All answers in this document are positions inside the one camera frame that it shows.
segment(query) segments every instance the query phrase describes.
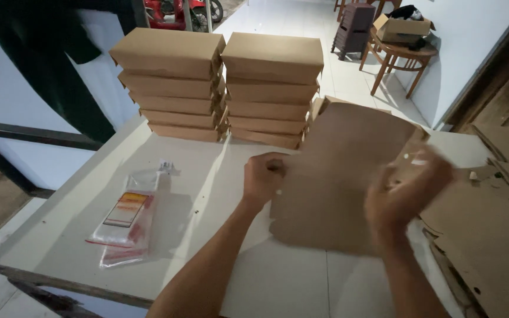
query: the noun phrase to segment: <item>plastic bag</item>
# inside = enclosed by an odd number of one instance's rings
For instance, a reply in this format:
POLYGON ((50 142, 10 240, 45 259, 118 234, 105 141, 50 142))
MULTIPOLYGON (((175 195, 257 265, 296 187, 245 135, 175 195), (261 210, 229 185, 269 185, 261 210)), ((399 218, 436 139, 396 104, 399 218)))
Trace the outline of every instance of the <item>plastic bag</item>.
POLYGON ((123 195, 86 242, 134 249, 148 241, 158 181, 165 170, 141 170, 128 176, 123 195))

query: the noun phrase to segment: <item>red motorcycle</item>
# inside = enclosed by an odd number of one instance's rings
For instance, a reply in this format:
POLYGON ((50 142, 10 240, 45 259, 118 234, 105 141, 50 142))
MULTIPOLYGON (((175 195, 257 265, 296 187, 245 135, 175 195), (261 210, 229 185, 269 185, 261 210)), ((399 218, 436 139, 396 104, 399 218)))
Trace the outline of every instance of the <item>red motorcycle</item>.
MULTIPOLYGON (((186 29, 182 0, 144 0, 144 3, 151 28, 181 31, 186 29), (166 15, 174 15, 174 22, 166 22, 166 15)), ((192 30, 208 32, 208 12, 205 3, 188 0, 188 4, 192 30)))

